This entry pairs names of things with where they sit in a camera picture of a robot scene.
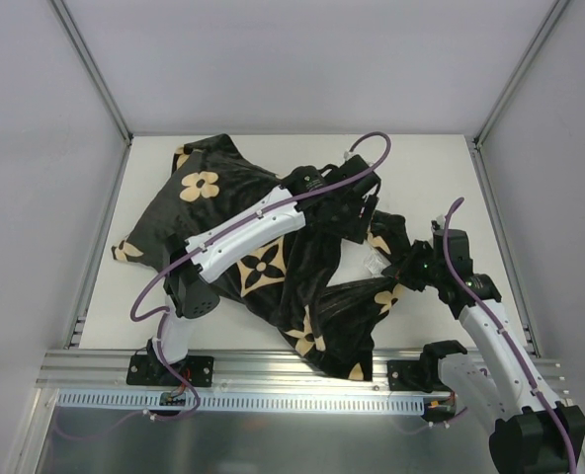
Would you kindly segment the white pillow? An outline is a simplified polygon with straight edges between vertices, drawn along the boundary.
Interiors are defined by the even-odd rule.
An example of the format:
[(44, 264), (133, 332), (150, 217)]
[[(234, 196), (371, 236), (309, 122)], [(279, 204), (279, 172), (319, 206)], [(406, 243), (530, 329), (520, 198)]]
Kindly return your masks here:
[(389, 261), (369, 243), (342, 243), (339, 276), (345, 281), (380, 277)]

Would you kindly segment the black floral plush pillowcase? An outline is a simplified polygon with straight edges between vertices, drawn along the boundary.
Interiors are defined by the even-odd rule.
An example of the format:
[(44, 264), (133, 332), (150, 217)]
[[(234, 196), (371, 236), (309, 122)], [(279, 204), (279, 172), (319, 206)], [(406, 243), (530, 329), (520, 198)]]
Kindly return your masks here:
[[(170, 236), (188, 238), (213, 228), (279, 181), (246, 160), (227, 134), (186, 143), (174, 154), (170, 179), (112, 247), (112, 257), (160, 272)], [(372, 332), (397, 301), (399, 286), (385, 276), (331, 284), (341, 244), (315, 228), (289, 233), (241, 258), (213, 288), (277, 328), (324, 374), (369, 381)]]

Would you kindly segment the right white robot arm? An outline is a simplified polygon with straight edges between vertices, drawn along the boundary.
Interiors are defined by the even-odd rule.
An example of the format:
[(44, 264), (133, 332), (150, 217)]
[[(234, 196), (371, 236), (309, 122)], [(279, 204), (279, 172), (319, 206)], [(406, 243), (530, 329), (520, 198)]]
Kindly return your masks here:
[(561, 401), (510, 331), (497, 286), (473, 270), (467, 234), (434, 228), (431, 241), (414, 242), (396, 275), (409, 289), (437, 290), (485, 367), (479, 369), (461, 343), (447, 340), (425, 345), (392, 378), (414, 390), (448, 388), (458, 395), (484, 428), (498, 472), (575, 472), (585, 416)]

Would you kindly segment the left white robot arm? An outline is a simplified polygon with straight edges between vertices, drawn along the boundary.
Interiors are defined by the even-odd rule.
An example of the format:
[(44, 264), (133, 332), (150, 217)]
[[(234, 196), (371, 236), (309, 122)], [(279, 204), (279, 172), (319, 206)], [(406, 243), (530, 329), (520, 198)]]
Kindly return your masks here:
[(162, 385), (182, 376), (190, 327), (218, 305), (213, 283), (259, 248), (307, 225), (360, 244), (378, 202), (378, 164), (347, 153), (340, 166), (295, 168), (251, 206), (211, 230), (178, 240), (150, 282), (163, 285), (159, 326), (151, 339), (148, 373)]

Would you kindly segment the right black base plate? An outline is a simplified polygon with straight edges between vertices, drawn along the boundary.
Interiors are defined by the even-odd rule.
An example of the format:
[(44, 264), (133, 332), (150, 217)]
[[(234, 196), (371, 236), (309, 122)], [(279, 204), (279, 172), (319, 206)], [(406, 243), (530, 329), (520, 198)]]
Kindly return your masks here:
[(392, 359), (386, 363), (387, 381), (391, 391), (432, 393), (434, 381), (426, 363), (419, 360)]

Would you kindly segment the aluminium mounting rail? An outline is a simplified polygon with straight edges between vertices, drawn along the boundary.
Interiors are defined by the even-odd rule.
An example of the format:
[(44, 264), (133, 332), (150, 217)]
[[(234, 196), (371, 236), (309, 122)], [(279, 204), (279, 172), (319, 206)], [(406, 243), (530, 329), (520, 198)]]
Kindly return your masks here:
[[(390, 392), (387, 363), (416, 360), (418, 350), (377, 350), (373, 379), (354, 382), (330, 378), (297, 353), (287, 351), (194, 351), (214, 358), (212, 387), (230, 392), (385, 395)], [(36, 386), (50, 388), (124, 387), (132, 350), (50, 350), (43, 358)]]

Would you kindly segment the right aluminium frame post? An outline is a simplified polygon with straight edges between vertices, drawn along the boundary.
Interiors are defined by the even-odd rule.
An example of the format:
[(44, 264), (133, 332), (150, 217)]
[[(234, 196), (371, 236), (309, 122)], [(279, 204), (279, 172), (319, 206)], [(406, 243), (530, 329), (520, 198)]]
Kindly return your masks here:
[(485, 144), (488, 136), (514, 99), (515, 94), (521, 87), (521, 84), (541, 54), (543, 47), (552, 36), (571, 3), (571, 0), (556, 0), (550, 3), (537, 30), (524, 49), (509, 78), (506, 80), (503, 89), (497, 96), (486, 119), (475, 134), (472, 143), (476, 149), (480, 149)]

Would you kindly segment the aluminium frame post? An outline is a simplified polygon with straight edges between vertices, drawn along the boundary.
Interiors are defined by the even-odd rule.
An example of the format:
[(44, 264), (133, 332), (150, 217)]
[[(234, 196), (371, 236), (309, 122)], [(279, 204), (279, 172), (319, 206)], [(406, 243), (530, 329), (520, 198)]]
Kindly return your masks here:
[(486, 119), (475, 134), (472, 143), (476, 149), (480, 149), (485, 144), (488, 136), (514, 99), (515, 94), (521, 87), (521, 84), (541, 54), (543, 47), (552, 36), (571, 3), (571, 0), (556, 0), (550, 3), (537, 30), (524, 49), (509, 78), (506, 80), (503, 89), (497, 96)]
[(68, 38), (76, 57), (82, 64), (90, 82), (106, 109), (116, 130), (127, 145), (131, 144), (133, 133), (126, 123), (125, 117), (118, 106), (114, 95), (112, 94), (104, 75), (102, 74), (95, 57), (89, 48), (87, 41), (74, 19), (72, 12), (63, 0), (48, 0), (47, 4), (51, 8), (56, 20), (62, 26), (66, 37)]

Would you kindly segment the left aluminium frame post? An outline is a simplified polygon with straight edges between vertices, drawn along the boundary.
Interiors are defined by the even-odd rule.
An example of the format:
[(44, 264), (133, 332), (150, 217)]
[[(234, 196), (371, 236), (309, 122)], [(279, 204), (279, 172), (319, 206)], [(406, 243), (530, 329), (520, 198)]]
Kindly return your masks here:
[(125, 117), (118, 106), (114, 95), (112, 94), (104, 75), (102, 74), (95, 57), (89, 48), (87, 41), (74, 19), (72, 12), (63, 0), (48, 0), (47, 4), (51, 8), (56, 20), (62, 26), (66, 37), (68, 38), (76, 57), (82, 64), (90, 82), (106, 109), (116, 130), (127, 145), (131, 144), (133, 133), (126, 123)]

